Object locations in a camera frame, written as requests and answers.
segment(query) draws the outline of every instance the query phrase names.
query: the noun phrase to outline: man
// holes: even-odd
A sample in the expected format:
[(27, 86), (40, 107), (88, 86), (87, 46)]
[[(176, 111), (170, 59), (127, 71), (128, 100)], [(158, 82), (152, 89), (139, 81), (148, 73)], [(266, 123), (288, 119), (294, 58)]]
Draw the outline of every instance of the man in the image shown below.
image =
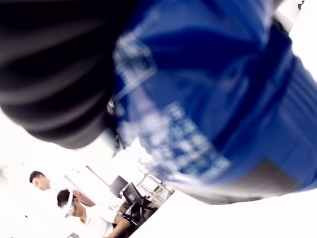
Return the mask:
[[(67, 204), (69, 191), (62, 190), (58, 193), (57, 204), (60, 208)], [(74, 217), (79, 217), (80, 222), (85, 224), (91, 237), (117, 238), (130, 227), (130, 223), (109, 209), (101, 209), (99, 206), (85, 208), (74, 195)]]
[[(39, 171), (33, 171), (31, 173), (30, 183), (32, 183), (35, 187), (42, 191), (52, 190), (54, 192), (54, 195), (56, 195), (61, 190), (61, 186), (63, 186), (63, 188), (67, 187), (67, 185), (62, 184), (63, 182), (61, 182), (60, 184), (52, 183), (48, 178), (45, 177), (43, 173)], [(78, 198), (78, 200), (86, 206), (91, 207), (95, 205), (95, 203), (92, 200), (90, 200), (86, 195), (84, 195), (80, 191), (74, 189), (73, 193)]]

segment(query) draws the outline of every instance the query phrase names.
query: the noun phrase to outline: white wall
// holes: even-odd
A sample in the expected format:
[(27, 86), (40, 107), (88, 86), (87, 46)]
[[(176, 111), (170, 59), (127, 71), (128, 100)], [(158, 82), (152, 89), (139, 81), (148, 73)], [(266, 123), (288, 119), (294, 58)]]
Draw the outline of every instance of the white wall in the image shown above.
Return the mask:
[(284, 0), (275, 12), (276, 18), (281, 22), (287, 32), (290, 32), (300, 12), (297, 5), (301, 0)]

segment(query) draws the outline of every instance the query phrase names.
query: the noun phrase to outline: computer monitor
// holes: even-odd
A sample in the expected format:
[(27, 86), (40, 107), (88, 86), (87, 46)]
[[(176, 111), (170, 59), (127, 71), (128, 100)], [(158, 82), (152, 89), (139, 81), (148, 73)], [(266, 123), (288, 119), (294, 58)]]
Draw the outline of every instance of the computer monitor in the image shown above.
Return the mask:
[(118, 176), (109, 186), (110, 192), (116, 197), (120, 197), (120, 192), (128, 185), (128, 182), (121, 176)]

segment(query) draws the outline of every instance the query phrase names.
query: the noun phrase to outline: person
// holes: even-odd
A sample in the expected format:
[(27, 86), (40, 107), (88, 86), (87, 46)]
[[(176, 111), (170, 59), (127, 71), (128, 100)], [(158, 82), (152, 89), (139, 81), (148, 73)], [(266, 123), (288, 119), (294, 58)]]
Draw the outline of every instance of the person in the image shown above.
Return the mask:
[[(62, 182), (60, 184), (54, 184), (54, 182), (51, 182), (45, 175), (40, 171), (33, 171), (30, 174), (30, 183), (32, 183), (36, 188), (42, 191), (47, 190), (53, 190), (54, 196), (58, 194), (58, 192), (61, 190), (61, 187), (67, 187), (67, 184), (63, 184)], [(77, 199), (85, 204), (86, 206), (95, 206), (95, 203), (90, 200), (86, 195), (81, 193), (80, 191), (74, 189), (73, 190), (74, 195), (77, 197)]]
[(317, 85), (280, 2), (1, 1), (1, 109), (68, 149), (138, 139), (149, 173), (207, 203), (316, 188)]
[[(57, 204), (59, 207), (63, 207), (67, 204), (69, 195), (67, 189), (58, 193)], [(98, 205), (85, 208), (75, 195), (73, 196), (73, 202), (76, 206), (72, 216), (80, 218), (80, 222), (88, 227), (88, 232), (91, 237), (117, 238), (130, 227), (129, 221), (108, 208), (103, 209)]]

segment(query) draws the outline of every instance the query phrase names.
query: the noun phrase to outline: black object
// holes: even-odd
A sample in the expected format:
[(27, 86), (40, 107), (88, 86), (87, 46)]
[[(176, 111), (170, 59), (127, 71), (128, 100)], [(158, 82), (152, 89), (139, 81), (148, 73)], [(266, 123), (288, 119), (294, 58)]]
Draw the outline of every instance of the black object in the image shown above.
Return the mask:
[(122, 216), (126, 218), (135, 229), (138, 229), (158, 209), (157, 207), (153, 208), (145, 205), (148, 201), (141, 196), (133, 183), (130, 183), (126, 187), (123, 191), (123, 196), (130, 205), (131, 213), (129, 215), (124, 213)]
[(128, 182), (121, 176), (118, 176), (109, 186), (110, 192), (116, 197), (120, 197), (120, 192), (128, 185)]
[(302, 5), (304, 4), (305, 1), (302, 1), (302, 4), (298, 4), (297, 7), (299, 10), (302, 10)]
[(138, 1), (0, 0), (4, 113), (68, 149), (116, 135), (112, 51)]

